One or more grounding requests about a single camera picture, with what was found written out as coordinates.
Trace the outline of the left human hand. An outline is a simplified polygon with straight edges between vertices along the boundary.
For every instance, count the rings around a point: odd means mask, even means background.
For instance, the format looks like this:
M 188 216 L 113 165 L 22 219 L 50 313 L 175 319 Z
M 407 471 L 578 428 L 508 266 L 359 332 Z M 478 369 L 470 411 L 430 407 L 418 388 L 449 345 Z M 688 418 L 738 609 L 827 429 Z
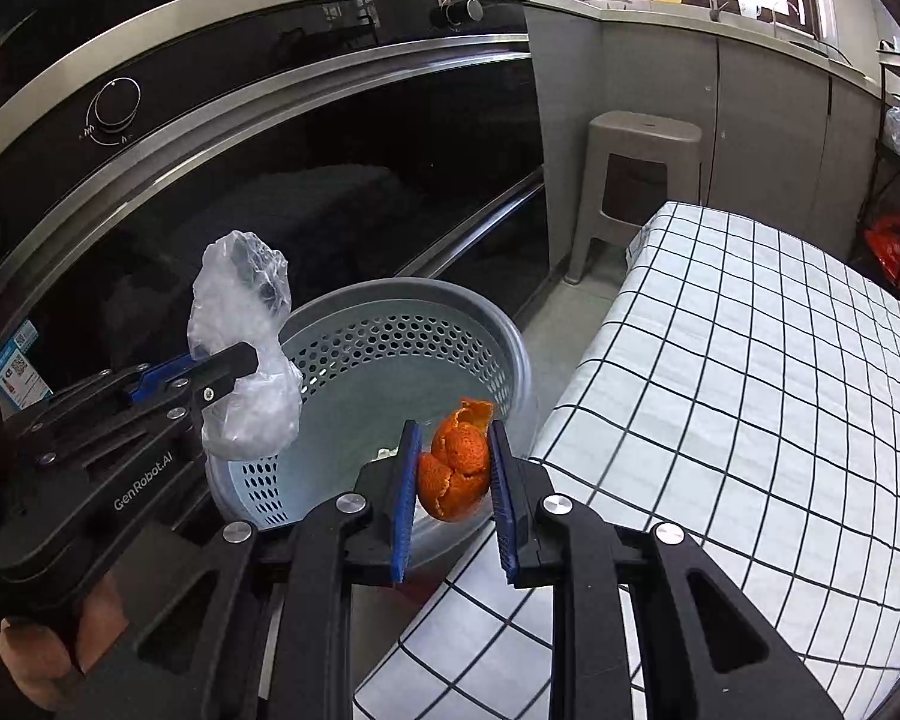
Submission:
M 128 627 L 116 577 L 109 572 L 84 601 L 74 649 L 52 629 L 32 622 L 1 621 L 0 656 L 14 683 L 41 710 L 57 712 L 73 702 L 82 676 L 95 667 Z

